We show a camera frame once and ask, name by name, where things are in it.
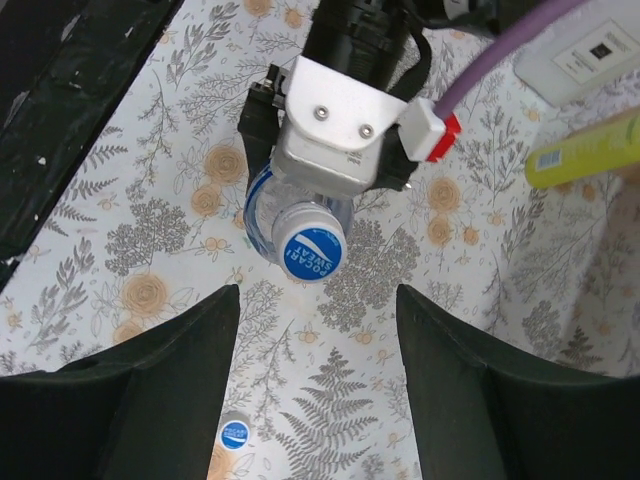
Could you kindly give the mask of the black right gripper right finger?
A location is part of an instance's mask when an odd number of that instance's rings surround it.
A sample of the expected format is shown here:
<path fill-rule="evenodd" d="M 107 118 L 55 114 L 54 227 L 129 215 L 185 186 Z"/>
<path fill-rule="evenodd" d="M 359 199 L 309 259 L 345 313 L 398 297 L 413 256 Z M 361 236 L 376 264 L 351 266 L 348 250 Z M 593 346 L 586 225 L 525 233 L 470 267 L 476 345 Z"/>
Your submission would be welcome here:
<path fill-rule="evenodd" d="M 401 285 L 396 324 L 426 479 L 635 479 L 639 381 L 531 355 Z"/>

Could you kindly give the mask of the blue label water bottle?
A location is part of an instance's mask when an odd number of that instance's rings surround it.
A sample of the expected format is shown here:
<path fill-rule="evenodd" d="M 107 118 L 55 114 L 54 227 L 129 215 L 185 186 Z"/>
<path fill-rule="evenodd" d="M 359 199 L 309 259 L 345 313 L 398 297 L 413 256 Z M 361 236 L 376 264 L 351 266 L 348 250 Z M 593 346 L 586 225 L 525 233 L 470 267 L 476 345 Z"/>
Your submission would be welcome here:
<path fill-rule="evenodd" d="M 296 210 L 310 220 L 311 214 L 326 211 L 342 228 L 346 238 L 352 227 L 354 203 L 310 191 L 296 182 L 280 179 L 270 166 L 264 167 L 251 182 L 244 207 L 247 236 L 266 260 L 281 264 L 280 246 L 285 243 L 285 215 Z"/>

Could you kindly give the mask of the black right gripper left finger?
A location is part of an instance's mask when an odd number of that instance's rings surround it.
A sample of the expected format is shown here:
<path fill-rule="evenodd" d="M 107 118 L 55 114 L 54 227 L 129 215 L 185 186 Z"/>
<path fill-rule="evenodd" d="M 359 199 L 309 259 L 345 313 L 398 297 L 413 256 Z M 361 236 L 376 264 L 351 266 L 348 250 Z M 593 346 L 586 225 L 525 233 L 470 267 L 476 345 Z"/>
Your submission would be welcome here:
<path fill-rule="evenodd" d="M 1 381 L 5 479 L 203 479 L 240 316 L 227 285 L 55 372 Z"/>

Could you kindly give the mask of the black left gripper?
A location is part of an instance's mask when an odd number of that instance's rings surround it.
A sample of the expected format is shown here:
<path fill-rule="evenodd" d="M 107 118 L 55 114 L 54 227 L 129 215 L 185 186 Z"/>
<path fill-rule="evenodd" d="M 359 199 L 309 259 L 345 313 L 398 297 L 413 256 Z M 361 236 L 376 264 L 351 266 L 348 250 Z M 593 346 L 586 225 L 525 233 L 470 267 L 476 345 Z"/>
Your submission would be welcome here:
<path fill-rule="evenodd" d="M 302 55 L 405 102 L 422 89 L 432 49 L 423 27 L 399 1 L 322 1 L 312 16 Z M 247 185 L 269 163 L 284 109 L 283 67 L 248 90 L 238 131 L 248 165 Z"/>

